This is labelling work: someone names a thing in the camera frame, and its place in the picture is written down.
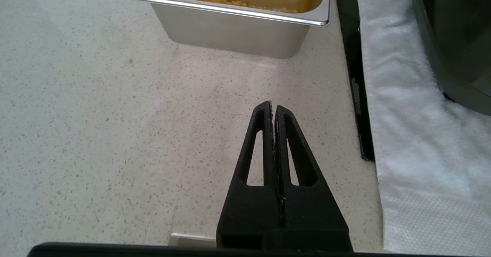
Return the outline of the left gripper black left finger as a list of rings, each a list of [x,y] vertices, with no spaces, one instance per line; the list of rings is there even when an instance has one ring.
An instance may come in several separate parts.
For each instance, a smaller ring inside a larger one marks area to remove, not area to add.
[[[265,101],[251,114],[244,142],[216,227],[216,246],[262,249],[267,234],[282,223],[272,104]],[[258,132],[262,132],[263,185],[247,183]]]

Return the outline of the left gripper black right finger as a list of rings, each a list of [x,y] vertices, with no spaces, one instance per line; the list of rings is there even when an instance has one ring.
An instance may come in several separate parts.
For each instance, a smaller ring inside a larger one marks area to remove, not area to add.
[[[275,247],[288,250],[352,250],[349,227],[293,112],[276,109],[276,164],[281,227]]]

